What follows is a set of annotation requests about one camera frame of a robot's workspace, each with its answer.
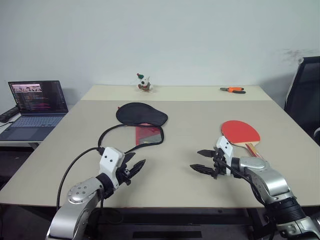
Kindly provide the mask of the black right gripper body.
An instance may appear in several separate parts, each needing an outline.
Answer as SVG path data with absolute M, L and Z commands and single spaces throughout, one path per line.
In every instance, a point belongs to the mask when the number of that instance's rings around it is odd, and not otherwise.
M 214 148 L 213 153 L 213 178 L 217 179 L 218 175 L 226 175 L 227 174 L 227 168 L 226 168 L 226 159 L 225 159 L 225 153 L 221 148 Z

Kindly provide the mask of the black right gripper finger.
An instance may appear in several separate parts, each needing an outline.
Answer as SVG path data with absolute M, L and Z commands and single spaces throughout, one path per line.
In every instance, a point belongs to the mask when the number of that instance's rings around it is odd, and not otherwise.
M 190 167 L 198 173 L 213 176 L 214 170 L 201 164 L 191 164 Z
M 204 156 L 204 157 L 208 157 L 208 158 L 213 158 L 215 155 L 214 150 L 208 150 L 208 149 L 199 150 L 197 153 Z

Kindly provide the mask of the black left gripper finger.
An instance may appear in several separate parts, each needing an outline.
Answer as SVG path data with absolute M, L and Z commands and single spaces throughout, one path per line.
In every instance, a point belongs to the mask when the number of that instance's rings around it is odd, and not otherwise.
M 131 160 L 131 158 L 133 158 L 135 156 L 135 152 L 129 152 L 125 154 L 125 157 L 123 159 L 123 163 L 126 165 L 128 161 Z
M 146 162 L 145 159 L 140 160 L 139 162 L 137 162 L 133 166 L 133 168 L 129 170 L 128 178 L 129 179 L 133 178 L 142 169 L 142 167 L 144 166 L 145 162 Z

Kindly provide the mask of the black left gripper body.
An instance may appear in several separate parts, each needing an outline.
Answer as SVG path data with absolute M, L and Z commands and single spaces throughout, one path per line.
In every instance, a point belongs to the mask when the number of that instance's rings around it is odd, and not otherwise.
M 130 158 L 125 157 L 121 163 L 118 164 L 115 175 L 118 181 L 118 185 L 125 183 L 127 186 L 131 184 L 130 171 L 127 169 L 127 163 Z

